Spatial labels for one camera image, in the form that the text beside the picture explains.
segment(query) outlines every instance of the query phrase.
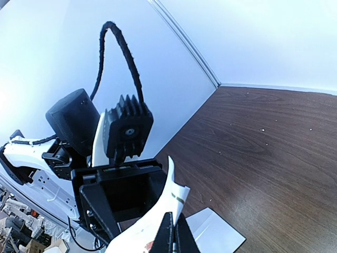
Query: white paper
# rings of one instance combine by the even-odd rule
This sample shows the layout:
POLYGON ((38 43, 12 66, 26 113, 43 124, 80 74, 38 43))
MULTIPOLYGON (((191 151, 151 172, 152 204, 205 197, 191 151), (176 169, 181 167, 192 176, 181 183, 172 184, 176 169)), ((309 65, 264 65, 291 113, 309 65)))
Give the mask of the white paper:
POLYGON ((186 221, 201 253, 233 253, 246 240, 210 208, 186 221))
POLYGON ((173 223, 177 223, 189 191, 189 187, 174 182, 174 162, 168 157, 167 180, 158 202, 134 225, 113 239, 106 252, 147 253, 151 249, 164 214, 172 212, 173 223))

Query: wooden floor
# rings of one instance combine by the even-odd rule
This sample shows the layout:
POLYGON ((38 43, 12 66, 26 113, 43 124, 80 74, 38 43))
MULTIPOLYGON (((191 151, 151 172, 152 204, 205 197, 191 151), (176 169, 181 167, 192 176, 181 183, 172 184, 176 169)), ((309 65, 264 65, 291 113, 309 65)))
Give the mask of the wooden floor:
POLYGON ((158 154, 247 241, 237 252, 337 252, 337 96, 221 87, 158 154))

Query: white wall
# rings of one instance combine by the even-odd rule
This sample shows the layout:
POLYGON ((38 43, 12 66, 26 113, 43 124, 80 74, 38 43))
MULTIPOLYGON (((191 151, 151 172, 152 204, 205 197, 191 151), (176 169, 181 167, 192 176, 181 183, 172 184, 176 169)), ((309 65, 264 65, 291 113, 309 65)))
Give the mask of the white wall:
POLYGON ((337 1, 161 2, 222 83, 337 91, 337 1))
MULTIPOLYGON (((75 89, 91 93, 98 37, 108 20, 123 31, 154 115, 144 158, 156 155, 213 93, 213 85, 146 0, 13 0, 0 11, 1 143, 16 129, 30 138, 53 134, 45 112, 75 89)), ((115 107, 121 94, 134 93, 121 50, 108 33, 94 103, 103 111, 115 107)), ((72 192, 69 181, 58 183, 72 192)), ((26 186, 20 189, 65 219, 52 203, 26 186)))

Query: bolt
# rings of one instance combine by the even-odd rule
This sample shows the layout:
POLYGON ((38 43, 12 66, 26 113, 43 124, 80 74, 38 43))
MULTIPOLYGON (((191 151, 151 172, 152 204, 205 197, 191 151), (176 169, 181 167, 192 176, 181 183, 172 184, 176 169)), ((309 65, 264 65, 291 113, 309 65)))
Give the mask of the bolt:
POLYGON ((127 129, 125 131, 125 134, 128 135, 128 136, 130 136, 130 135, 134 134, 134 132, 135 132, 135 130, 133 128, 130 128, 130 129, 127 129))
POLYGON ((97 228, 97 226, 96 226, 95 224, 90 224, 90 228, 91 228, 92 230, 95 230, 95 229, 97 228))
POLYGON ((87 211, 86 211, 86 214, 87 214, 89 217, 91 217, 91 216, 93 215, 93 212, 92 212, 92 210, 87 210, 87 211))

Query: white bracket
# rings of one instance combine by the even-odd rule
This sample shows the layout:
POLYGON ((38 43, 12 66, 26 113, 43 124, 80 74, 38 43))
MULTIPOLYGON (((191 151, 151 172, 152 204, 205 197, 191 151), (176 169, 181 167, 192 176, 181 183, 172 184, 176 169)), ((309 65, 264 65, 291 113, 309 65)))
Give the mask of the white bracket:
POLYGON ((33 177, 33 183, 27 186, 34 189, 38 194, 43 194, 48 202, 53 202, 71 219, 78 219, 78 211, 74 197, 59 187, 43 170, 37 170, 33 177))

